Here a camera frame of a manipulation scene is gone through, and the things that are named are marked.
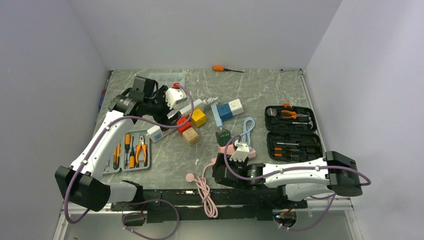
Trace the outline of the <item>white power strip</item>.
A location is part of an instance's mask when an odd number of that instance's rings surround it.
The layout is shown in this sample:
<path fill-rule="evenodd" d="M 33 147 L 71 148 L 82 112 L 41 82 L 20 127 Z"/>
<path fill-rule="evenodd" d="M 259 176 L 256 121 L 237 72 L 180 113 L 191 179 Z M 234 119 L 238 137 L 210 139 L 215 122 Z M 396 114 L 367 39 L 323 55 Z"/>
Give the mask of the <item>white power strip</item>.
<path fill-rule="evenodd" d="M 200 109 L 203 111 L 205 108 L 205 103 L 201 99 L 196 99 L 193 102 L 193 106 L 194 109 Z M 191 105 L 188 104 L 180 110 L 169 113 L 168 118 L 170 120 L 179 120 L 181 117 L 188 117 L 191 112 L 191 109 Z M 156 143 L 167 135 L 169 135 L 170 133 L 172 133 L 174 130 L 175 128 L 168 128 L 166 130 L 162 130 L 160 126 L 154 125 L 147 130 L 146 138 L 150 139 L 153 143 Z"/>

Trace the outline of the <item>dark green cube adapter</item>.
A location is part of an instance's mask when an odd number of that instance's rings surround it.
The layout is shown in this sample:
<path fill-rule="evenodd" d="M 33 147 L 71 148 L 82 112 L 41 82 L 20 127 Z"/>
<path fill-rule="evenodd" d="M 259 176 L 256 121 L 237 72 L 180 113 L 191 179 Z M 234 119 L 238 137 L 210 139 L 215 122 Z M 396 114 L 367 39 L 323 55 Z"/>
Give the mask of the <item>dark green cube adapter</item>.
<path fill-rule="evenodd" d="M 228 129 L 222 129 L 215 132 L 217 144 L 220 147 L 225 147 L 226 144 L 231 140 L 232 135 Z"/>

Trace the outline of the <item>red cube socket adapter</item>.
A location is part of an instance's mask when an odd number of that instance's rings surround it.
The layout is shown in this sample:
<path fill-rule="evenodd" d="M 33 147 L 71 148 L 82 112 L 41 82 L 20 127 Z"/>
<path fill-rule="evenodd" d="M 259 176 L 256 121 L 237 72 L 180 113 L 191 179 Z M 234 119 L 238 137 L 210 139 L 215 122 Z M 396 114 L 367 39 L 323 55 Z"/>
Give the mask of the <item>red cube socket adapter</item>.
<path fill-rule="evenodd" d="M 190 129 L 192 127 L 191 122 L 186 117 L 181 117 L 177 121 L 177 125 L 181 125 L 180 127 L 177 128 L 177 131 L 181 135 L 183 134 L 183 132 L 185 132 L 186 130 L 188 130 L 188 129 Z"/>

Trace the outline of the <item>light blue power strip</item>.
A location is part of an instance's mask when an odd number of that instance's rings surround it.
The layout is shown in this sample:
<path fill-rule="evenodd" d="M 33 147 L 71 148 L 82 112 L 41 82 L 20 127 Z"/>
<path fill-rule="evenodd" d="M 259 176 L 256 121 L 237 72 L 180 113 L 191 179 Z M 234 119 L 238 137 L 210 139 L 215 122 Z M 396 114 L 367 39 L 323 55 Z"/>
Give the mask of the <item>light blue power strip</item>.
<path fill-rule="evenodd" d="M 211 103 L 210 108 L 212 110 L 212 114 L 213 114 L 216 126 L 219 128 L 220 131 L 223 130 L 224 125 L 223 125 L 223 121 L 222 121 L 222 119 L 219 115 L 217 104 L 215 102 Z"/>

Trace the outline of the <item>yellow cube socket adapter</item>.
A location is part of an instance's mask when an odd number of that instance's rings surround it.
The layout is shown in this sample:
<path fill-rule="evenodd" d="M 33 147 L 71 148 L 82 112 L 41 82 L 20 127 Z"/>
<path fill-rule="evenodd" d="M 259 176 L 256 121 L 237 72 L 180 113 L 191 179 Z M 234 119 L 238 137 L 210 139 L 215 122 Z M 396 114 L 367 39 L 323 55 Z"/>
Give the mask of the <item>yellow cube socket adapter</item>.
<path fill-rule="evenodd" d="M 196 108 L 192 113 L 190 121 L 192 125 L 199 128 L 207 122 L 207 117 L 202 110 Z"/>

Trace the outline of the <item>beige cube socket adapter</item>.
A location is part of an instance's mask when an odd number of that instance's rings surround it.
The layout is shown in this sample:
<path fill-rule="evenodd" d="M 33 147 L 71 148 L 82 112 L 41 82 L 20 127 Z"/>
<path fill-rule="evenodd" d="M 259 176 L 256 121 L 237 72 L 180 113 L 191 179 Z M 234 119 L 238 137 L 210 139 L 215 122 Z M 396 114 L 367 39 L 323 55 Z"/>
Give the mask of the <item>beige cube socket adapter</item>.
<path fill-rule="evenodd" d="M 182 137 L 186 140 L 186 142 L 188 143 L 189 146 L 193 146 L 194 144 L 196 144 L 199 139 L 200 136 L 199 134 L 196 132 L 196 130 L 192 127 L 188 128 L 187 130 L 185 130 L 182 133 Z"/>

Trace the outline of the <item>blue cube socket adapter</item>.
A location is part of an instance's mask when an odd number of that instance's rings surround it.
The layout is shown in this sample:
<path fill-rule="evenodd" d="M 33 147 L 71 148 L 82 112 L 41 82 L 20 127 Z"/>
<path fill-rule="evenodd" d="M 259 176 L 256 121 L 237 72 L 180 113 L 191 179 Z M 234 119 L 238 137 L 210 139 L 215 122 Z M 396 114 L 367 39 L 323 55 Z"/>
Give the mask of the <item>blue cube socket adapter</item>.
<path fill-rule="evenodd" d="M 225 122 L 233 118 L 233 113 L 231 111 L 230 105 L 228 103 L 219 105 L 217 111 L 220 119 Z"/>

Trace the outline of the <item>white cube socket adapter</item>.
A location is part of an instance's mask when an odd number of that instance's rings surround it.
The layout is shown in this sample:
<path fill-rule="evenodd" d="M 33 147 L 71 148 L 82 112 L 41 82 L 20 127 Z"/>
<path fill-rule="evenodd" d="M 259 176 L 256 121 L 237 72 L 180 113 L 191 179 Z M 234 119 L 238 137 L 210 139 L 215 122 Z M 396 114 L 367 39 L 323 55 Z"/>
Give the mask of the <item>white cube socket adapter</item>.
<path fill-rule="evenodd" d="M 239 115 L 244 112 L 243 105 L 239 98 L 228 102 L 228 105 L 233 116 Z"/>

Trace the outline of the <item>pink power strip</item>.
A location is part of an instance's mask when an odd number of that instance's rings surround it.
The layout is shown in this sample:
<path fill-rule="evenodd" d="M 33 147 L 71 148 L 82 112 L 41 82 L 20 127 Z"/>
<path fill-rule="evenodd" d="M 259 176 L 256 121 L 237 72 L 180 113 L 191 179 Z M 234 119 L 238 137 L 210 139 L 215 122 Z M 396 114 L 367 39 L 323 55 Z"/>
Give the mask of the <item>pink power strip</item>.
<path fill-rule="evenodd" d="M 257 156 L 256 151 L 246 144 L 242 144 L 242 146 L 239 147 L 234 147 L 230 144 L 227 148 L 226 154 L 228 155 L 227 162 L 229 164 L 247 164 L 249 160 L 252 160 Z"/>

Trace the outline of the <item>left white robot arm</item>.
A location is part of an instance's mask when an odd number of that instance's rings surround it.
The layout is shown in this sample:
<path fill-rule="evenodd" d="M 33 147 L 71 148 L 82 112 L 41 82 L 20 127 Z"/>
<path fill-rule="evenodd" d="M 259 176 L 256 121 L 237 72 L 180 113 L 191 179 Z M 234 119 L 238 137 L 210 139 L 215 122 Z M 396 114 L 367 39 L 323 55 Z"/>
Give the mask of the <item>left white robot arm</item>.
<path fill-rule="evenodd" d="M 168 118 L 168 114 L 186 99 L 179 84 L 159 87 L 156 80 L 136 77 L 132 87 L 112 99 L 101 127 L 84 151 L 69 166 L 56 170 L 64 205 L 74 203 L 98 212 L 108 203 L 124 202 L 131 210 L 139 209 L 144 203 L 143 187 L 126 180 L 103 183 L 105 167 L 124 135 L 145 116 L 151 116 L 150 123 L 161 128 L 175 128 L 177 118 Z"/>

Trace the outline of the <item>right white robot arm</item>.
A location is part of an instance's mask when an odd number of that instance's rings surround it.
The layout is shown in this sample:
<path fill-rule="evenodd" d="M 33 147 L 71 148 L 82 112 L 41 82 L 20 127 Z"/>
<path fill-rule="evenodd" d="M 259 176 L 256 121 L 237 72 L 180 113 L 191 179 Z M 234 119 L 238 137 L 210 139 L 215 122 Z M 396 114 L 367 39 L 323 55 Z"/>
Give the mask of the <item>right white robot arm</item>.
<path fill-rule="evenodd" d="M 282 208 L 319 194 L 363 194 L 356 161 L 336 151 L 289 164 L 233 162 L 219 153 L 212 164 L 212 177 L 217 184 L 246 191 L 277 189 L 275 200 Z"/>

